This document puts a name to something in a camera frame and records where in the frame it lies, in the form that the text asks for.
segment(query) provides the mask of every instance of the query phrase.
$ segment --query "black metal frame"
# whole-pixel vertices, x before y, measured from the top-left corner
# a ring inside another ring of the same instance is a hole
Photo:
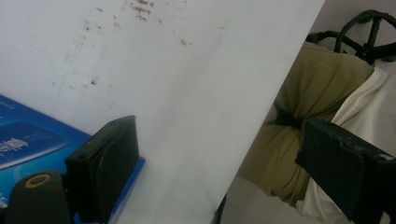
[[[396,29],[396,19],[390,16],[388,13],[378,12],[376,10],[366,10],[355,17],[353,20],[348,22],[341,32],[327,31],[324,33],[313,33],[308,35],[306,41],[317,44],[319,41],[327,38],[336,38],[334,52],[341,52],[341,44],[345,43],[348,46],[356,50],[356,56],[366,61],[369,64],[374,64],[375,60],[382,60],[383,62],[394,62],[396,61],[396,42],[390,43],[383,46],[375,47],[376,35],[379,30],[379,24],[382,20],[387,21]],[[356,23],[366,23],[372,21],[371,32],[367,43],[360,45],[346,36],[347,31],[352,28]]]

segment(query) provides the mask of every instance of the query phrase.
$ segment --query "white surface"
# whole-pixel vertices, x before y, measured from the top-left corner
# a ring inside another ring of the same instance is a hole
[[[88,133],[135,114],[118,223],[209,223],[322,4],[2,1],[0,93]]]
[[[296,209],[267,196],[261,189],[240,177],[227,191],[221,224],[319,224],[303,217]]]

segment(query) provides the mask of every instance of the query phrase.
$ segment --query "blue box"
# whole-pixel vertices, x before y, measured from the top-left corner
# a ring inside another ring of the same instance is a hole
[[[16,182],[44,171],[66,171],[64,158],[91,136],[0,95],[0,203]]]

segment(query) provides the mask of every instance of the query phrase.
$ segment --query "khaki cloth bag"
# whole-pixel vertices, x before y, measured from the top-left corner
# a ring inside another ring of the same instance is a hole
[[[263,124],[237,175],[290,206],[303,200],[309,175],[294,162],[301,143],[298,126],[306,117],[332,120],[373,72],[358,57],[304,43],[275,99],[300,125]]]

